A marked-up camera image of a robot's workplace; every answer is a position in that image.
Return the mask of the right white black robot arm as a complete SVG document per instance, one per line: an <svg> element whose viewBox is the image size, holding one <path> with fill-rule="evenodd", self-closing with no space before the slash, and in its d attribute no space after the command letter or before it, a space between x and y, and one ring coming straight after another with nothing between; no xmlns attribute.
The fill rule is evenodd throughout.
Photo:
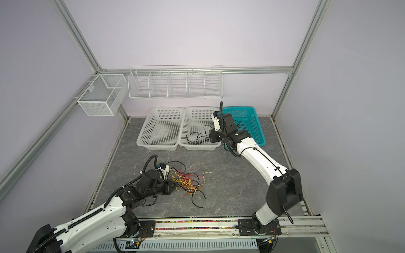
<svg viewBox="0 0 405 253"><path fill-rule="evenodd" d="M288 211L304 199L300 173L278 163L246 130L240 130L233 116L223 112L223 102L212 114L212 120L214 128L210 130L210 142L220 141L234 157L244 157L269 186L265 204L252 216L252 225L242 229L263 235L270 229L271 222L283 214L293 223Z"/></svg>

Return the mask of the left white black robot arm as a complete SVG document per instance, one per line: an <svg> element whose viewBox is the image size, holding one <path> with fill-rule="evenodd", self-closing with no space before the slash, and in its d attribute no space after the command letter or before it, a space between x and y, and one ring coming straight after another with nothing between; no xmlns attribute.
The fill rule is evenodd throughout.
<svg viewBox="0 0 405 253"><path fill-rule="evenodd" d="M140 176L116 189L96 209L56 227L40 228L27 252L86 253L108 240L137 235L141 224L133 210L149 198L176 190L177 184L168 178L169 171L169 165L158 163L157 155L151 156Z"/></svg>

